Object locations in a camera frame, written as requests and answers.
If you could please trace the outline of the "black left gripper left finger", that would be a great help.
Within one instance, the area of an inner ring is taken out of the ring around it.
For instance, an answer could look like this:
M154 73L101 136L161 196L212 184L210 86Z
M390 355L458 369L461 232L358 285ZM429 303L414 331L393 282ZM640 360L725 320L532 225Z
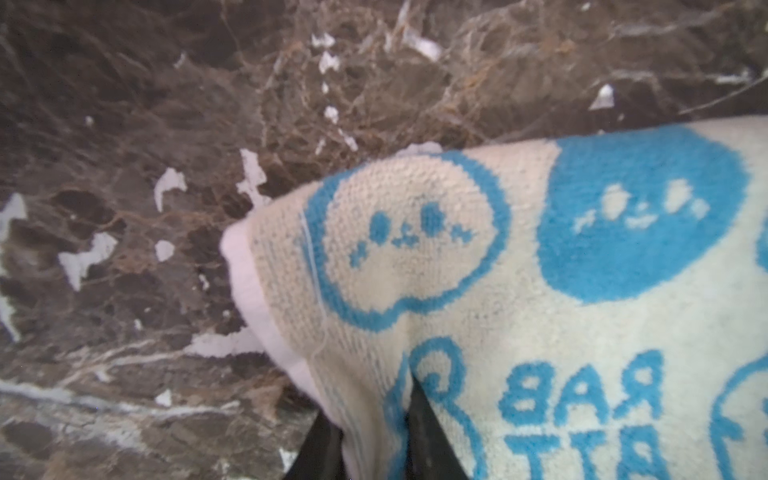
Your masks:
M344 480L343 432L320 411L284 480Z

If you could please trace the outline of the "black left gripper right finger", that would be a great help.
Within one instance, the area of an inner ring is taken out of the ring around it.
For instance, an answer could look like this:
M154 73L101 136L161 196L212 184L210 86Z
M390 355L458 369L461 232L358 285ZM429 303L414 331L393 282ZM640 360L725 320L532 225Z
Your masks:
M468 480L424 389L416 379L413 379L406 420L408 427L406 479Z

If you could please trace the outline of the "blue bunny pattern towel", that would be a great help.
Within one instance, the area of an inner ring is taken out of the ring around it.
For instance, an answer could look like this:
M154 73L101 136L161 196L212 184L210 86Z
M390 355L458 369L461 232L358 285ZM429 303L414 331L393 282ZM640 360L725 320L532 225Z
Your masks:
M228 227L234 303L402 479L421 390L470 479L767 475L767 120L364 164Z

